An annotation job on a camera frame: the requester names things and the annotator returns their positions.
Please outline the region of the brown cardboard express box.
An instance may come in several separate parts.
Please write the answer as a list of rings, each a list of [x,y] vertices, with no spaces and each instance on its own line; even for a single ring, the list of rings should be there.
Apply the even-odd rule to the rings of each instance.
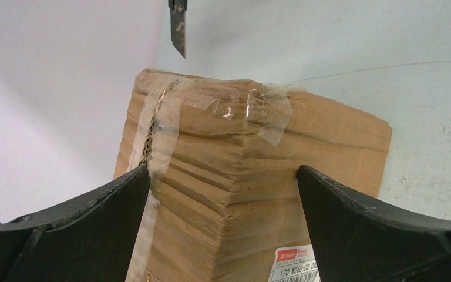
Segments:
[[[115,168],[151,178],[127,281],[318,281],[299,167],[376,197],[391,137],[303,89],[141,71]]]

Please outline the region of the red black utility knife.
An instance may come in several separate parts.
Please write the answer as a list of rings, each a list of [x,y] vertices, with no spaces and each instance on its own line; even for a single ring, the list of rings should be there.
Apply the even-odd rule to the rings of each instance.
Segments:
[[[186,58],[186,11],[188,0],[168,0],[170,10],[171,41],[175,49]]]

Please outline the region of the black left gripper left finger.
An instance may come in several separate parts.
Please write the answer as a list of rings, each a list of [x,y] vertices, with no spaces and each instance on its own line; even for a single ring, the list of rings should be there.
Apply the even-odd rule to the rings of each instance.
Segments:
[[[0,281],[125,281],[149,188],[148,169],[139,166],[0,223]]]

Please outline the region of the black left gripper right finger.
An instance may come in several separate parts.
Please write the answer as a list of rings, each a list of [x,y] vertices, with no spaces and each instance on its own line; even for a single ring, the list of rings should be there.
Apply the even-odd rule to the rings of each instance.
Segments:
[[[322,281],[451,281],[451,221],[385,203],[310,166],[297,172]]]

